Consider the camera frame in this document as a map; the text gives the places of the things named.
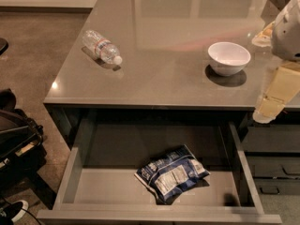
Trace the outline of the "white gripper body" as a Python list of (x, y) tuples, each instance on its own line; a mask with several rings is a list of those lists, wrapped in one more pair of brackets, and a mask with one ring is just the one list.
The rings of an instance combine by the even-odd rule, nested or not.
[(277, 15), (271, 36), (271, 51), (282, 60), (300, 60), (300, 0), (290, 0)]

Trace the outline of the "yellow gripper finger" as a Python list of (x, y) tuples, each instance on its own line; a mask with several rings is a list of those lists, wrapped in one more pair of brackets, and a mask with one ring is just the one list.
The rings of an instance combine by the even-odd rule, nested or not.
[(258, 33), (252, 40), (252, 44), (258, 47), (269, 47), (271, 45), (271, 36), (273, 33), (274, 22), (270, 22), (264, 29)]
[(300, 92), (300, 64), (284, 62), (272, 71), (270, 83), (262, 90), (253, 120), (268, 124), (275, 120), (289, 103)]

